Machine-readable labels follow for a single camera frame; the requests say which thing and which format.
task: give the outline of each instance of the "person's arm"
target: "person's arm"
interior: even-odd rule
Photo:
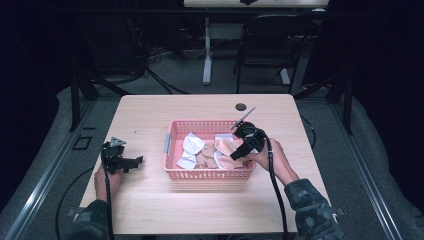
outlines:
[[[334,221],[328,201],[308,179],[299,179],[291,168],[281,144],[271,139],[275,176],[283,183],[290,206],[296,211],[296,226],[300,239],[346,239]],[[269,171],[268,147],[247,158]]]
[[[118,191],[121,175],[122,170],[108,174],[111,197]],[[109,239],[105,172],[101,166],[94,174],[94,186],[96,200],[76,218],[64,239]]]

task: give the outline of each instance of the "chair leg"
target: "chair leg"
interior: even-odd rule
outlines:
[[[289,90],[287,91],[288,94],[291,94],[291,90],[293,88],[293,83],[294,83],[294,78],[296,77],[296,71],[297,71],[297,65],[293,68],[293,73],[291,75],[291,79],[290,79],[290,85],[289,85]]]
[[[233,74],[236,74],[238,64],[239,64],[239,58],[236,57],[236,63],[234,64]]]
[[[239,94],[239,92],[240,92],[240,75],[241,75],[241,63],[238,63],[238,65],[237,65],[237,89],[236,89],[236,94]]]

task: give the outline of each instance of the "dark background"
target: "dark background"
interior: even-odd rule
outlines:
[[[84,1],[2,3],[1,209],[35,158],[56,115],[56,94],[70,85],[75,65],[81,63],[99,73],[126,74],[140,67],[140,49],[134,48],[134,39],[127,31],[128,22],[109,26],[107,18],[96,20],[96,24],[79,19],[80,26],[87,25],[81,31],[77,21],[61,16],[52,21],[51,16],[39,11],[46,6],[67,7],[79,3]],[[118,6],[115,1],[109,3]],[[179,7],[181,1],[165,1],[164,4],[163,7]],[[153,4],[150,7],[162,6]],[[384,142],[391,174],[405,197],[422,212],[423,10],[419,0],[331,0],[329,12],[373,12],[378,18],[372,24],[324,21],[304,78],[304,83],[322,81],[349,66],[350,56],[358,57],[354,59],[355,71],[351,74],[354,96],[364,105]],[[166,19],[155,21],[157,26],[150,25],[145,30],[163,29],[158,28],[163,25],[168,29],[153,31],[146,38],[154,36],[156,43],[168,45],[178,52],[178,41],[176,45],[164,41],[169,39],[164,33],[178,35],[175,26],[179,22],[171,22],[173,24],[167,24],[169,20]],[[87,43],[84,34],[93,31],[94,35],[90,36],[93,42]],[[108,53],[105,49],[110,45],[121,50]],[[105,52],[102,56],[109,59],[102,61],[96,51]],[[113,58],[126,61],[114,61]]]

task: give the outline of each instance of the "person's hand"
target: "person's hand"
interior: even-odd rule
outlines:
[[[108,172],[109,184],[110,184],[110,196],[113,198],[115,193],[118,191],[121,183],[122,170],[118,169],[114,174]],[[94,187],[96,189],[96,199],[107,202],[106,192],[106,176],[102,165],[100,165],[97,172],[94,174]]]
[[[270,141],[273,151],[274,173],[277,178],[280,179],[284,186],[299,179],[299,176],[297,176],[296,172],[290,167],[280,142],[273,138],[271,138]],[[261,167],[269,171],[268,145],[266,141],[264,149],[260,153],[249,153],[246,155],[246,158],[257,162]]]

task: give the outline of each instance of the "black chair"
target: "black chair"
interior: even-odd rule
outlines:
[[[265,14],[250,18],[244,24],[234,74],[240,90],[241,67],[292,68],[288,93],[291,93],[302,45],[314,28],[313,21],[300,15]]]

